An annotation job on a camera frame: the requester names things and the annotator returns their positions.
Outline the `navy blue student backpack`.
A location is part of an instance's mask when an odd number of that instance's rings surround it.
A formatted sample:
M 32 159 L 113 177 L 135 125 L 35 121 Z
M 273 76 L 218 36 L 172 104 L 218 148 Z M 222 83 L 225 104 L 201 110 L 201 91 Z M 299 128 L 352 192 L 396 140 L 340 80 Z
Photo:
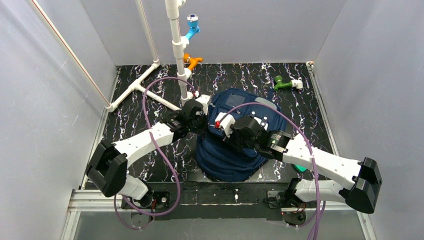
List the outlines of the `navy blue student backpack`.
M 213 181 L 243 182 L 268 160 L 281 159 L 289 138 L 281 107 L 229 88 L 213 96 L 207 128 L 196 140 L 195 160 Z

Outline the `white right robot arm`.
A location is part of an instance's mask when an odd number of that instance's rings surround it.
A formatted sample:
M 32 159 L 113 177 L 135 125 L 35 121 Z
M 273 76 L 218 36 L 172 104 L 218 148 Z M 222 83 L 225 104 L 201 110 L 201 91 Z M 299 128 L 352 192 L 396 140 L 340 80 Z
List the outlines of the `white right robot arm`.
M 281 200 L 289 203 L 340 202 L 352 209 L 373 214 L 383 183 L 377 162 L 369 157 L 354 160 L 308 148 L 301 134 L 268 130 L 251 116 L 234 119 L 228 115 L 215 125 L 224 132 L 224 141 L 237 150 L 251 149 L 267 159 L 317 170 L 327 180 L 293 178 Z

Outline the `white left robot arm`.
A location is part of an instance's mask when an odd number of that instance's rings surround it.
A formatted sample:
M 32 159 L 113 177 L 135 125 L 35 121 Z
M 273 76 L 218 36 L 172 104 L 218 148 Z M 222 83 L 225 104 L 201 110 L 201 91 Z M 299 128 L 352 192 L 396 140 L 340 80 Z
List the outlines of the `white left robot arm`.
M 150 129 L 130 138 L 116 142 L 101 141 L 90 158 L 85 175 L 105 197 L 119 194 L 142 200 L 150 189 L 142 180 L 130 176 L 127 169 L 156 147 L 170 145 L 188 133 L 204 133 L 211 99 L 204 94 L 190 99 L 182 109 L 172 111 Z

